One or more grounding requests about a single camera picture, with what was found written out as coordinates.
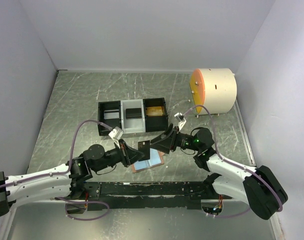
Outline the orange leather card holder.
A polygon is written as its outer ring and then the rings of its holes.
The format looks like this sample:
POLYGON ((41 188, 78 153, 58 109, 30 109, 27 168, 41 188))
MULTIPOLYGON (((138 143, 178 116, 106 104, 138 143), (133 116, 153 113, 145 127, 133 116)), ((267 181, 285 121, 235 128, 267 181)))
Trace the orange leather card holder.
POLYGON ((164 153, 155 149, 150 149, 150 159, 137 161, 132 165, 132 172, 138 173, 149 168, 158 167, 164 164, 164 153))

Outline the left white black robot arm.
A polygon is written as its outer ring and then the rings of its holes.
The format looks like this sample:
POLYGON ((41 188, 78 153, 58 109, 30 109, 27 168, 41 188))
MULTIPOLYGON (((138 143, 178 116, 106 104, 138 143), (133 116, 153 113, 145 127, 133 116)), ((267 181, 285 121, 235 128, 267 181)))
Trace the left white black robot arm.
POLYGON ((80 156, 59 166, 40 172, 6 176, 0 171, 0 217, 11 208, 45 199, 80 199, 85 194, 84 182, 92 173, 122 163, 126 168, 143 159, 145 154, 119 140, 114 148, 105 151, 94 144, 80 156))

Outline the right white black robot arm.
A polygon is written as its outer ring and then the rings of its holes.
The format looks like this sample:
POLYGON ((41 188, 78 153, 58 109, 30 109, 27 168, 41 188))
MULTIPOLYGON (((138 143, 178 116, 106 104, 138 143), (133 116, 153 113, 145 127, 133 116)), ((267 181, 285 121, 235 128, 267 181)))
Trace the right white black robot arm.
POLYGON ((210 173, 204 181, 206 197, 232 197, 246 203, 264 220, 280 212, 288 201, 288 195, 271 169, 264 165, 247 166, 226 158, 213 148, 214 143, 208 128, 197 127, 190 134, 185 134, 171 124, 167 130, 151 140, 150 146, 165 154, 175 151, 176 148, 193 150, 197 167, 210 173))

